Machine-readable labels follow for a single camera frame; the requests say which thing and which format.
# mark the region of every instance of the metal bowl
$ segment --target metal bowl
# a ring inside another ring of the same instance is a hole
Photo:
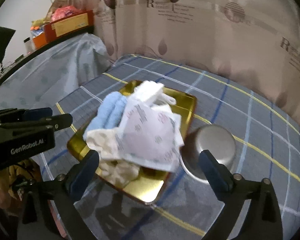
[[[189,134],[181,149],[181,165],[185,172],[197,181],[209,184],[198,164],[199,154],[209,150],[216,160],[233,173],[236,154],[235,140],[231,133],[219,125],[205,125]]]

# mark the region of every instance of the plaid tablecloth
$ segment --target plaid tablecloth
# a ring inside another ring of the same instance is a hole
[[[277,194],[284,239],[300,226],[300,127],[263,97],[222,77],[173,62],[142,56],[122,57],[103,75],[86,83],[53,107],[71,113],[73,126],[56,133],[56,147],[37,157],[44,180],[67,173],[77,161],[66,143],[104,97],[130,80],[153,80],[197,97],[190,131],[205,122],[219,124],[236,140],[236,172],[246,179],[271,179]],[[171,176],[159,201],[144,206],[98,179],[75,203],[86,224],[104,239],[201,239],[220,213],[209,185],[186,175],[181,167]],[[230,235],[236,236],[248,202]]]

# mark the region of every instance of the gold tray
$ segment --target gold tray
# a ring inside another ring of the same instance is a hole
[[[119,90],[124,96],[133,93],[134,88],[140,85],[142,81],[132,80]],[[197,98],[187,93],[177,91],[170,88],[163,88],[163,92],[176,99],[177,104],[171,106],[172,112],[181,115],[180,132],[183,139],[185,139],[187,130],[190,126],[192,116],[197,104]],[[78,129],[78,131],[70,138],[67,143],[69,152],[79,161],[88,153],[89,147],[82,138],[82,135],[88,124],[97,113],[94,113],[90,119]],[[100,175],[101,170],[98,168],[96,174]],[[169,172],[157,171],[145,167],[141,167],[139,176],[131,181],[124,188],[118,188],[110,183],[113,188],[123,191],[129,197],[135,198],[146,205],[153,203],[158,197],[160,191],[163,190],[165,181],[169,176]]]

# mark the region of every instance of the blue towel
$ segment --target blue towel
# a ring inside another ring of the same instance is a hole
[[[119,92],[112,92],[105,97],[99,106],[98,114],[93,118],[86,128],[83,139],[87,139],[87,132],[95,129],[112,129],[117,127],[121,121],[127,98]]]

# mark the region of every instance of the white wall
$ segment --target white wall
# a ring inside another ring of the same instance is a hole
[[[31,21],[45,17],[50,6],[50,0],[5,0],[0,7],[0,26],[16,32],[6,49],[4,64],[26,52],[23,40],[30,36]]]

